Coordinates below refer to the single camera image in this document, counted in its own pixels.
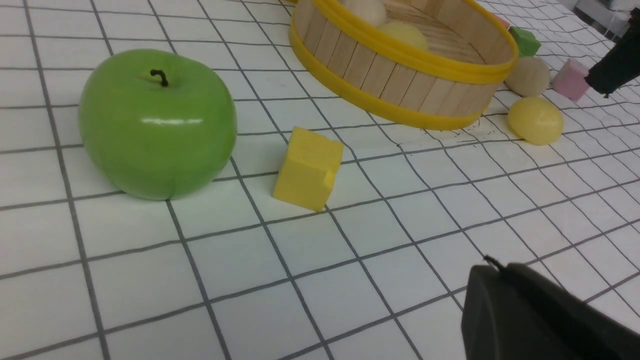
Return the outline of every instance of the green apple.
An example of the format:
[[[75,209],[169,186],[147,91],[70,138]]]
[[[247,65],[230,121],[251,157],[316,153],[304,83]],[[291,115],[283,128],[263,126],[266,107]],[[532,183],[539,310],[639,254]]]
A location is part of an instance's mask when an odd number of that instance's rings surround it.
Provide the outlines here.
[[[78,121],[96,167],[144,199],[180,197],[206,185],[236,144],[236,109],[218,75],[152,49],[102,62],[84,86]]]

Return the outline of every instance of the foam block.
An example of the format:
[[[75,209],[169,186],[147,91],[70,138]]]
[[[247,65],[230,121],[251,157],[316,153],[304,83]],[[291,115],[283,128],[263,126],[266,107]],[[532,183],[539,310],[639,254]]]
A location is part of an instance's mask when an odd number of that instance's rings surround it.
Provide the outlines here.
[[[495,14],[492,14],[492,15],[493,15],[493,17],[495,17],[502,24],[502,26],[504,26],[505,29],[509,29],[509,27],[511,26],[510,23],[508,23],[502,17],[499,17],[499,16],[497,16]]]
[[[569,59],[554,77],[552,88],[569,100],[577,102],[589,90],[584,77],[589,69],[579,61]]]
[[[341,142],[294,127],[273,197],[321,211],[333,190],[343,147]]]
[[[540,42],[536,39],[536,36],[533,35],[533,33],[520,29],[516,26],[511,26],[509,28],[509,32],[513,39],[516,40],[516,44],[518,44],[520,57],[534,56],[538,52]]]

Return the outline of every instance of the yellow basket rim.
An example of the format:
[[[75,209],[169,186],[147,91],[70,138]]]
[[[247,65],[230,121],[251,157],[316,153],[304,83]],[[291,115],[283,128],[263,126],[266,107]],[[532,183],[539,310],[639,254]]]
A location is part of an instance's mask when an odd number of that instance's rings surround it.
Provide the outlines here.
[[[504,81],[518,59],[518,46],[507,29],[474,0],[462,0],[487,18],[511,46],[512,57],[506,63],[482,65],[465,63],[410,46],[353,15],[337,0],[312,0],[314,6],[354,40],[404,66],[440,78],[473,84],[492,84]]]
[[[402,108],[374,97],[332,73],[305,47],[295,26],[289,28],[289,42],[300,63],[329,90],[363,110],[398,124],[429,130],[456,130],[473,124],[486,109],[465,117],[444,117]]]

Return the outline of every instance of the green foam cube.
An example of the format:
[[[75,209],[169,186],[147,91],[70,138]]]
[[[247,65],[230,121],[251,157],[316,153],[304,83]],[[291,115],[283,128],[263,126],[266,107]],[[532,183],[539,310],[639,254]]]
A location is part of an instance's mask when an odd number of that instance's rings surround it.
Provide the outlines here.
[[[516,26],[511,26],[509,28],[509,33],[511,33],[513,39],[516,40],[516,44],[518,44],[520,57],[534,56],[538,52],[540,42],[530,31],[520,29]]]

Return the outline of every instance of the beige ball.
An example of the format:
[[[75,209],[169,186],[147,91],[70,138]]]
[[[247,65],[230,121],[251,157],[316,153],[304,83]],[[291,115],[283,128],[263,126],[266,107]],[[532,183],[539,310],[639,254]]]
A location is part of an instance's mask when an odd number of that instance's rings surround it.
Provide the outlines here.
[[[527,97],[542,94],[551,81],[549,68],[539,58],[519,58],[504,83],[514,93]]]

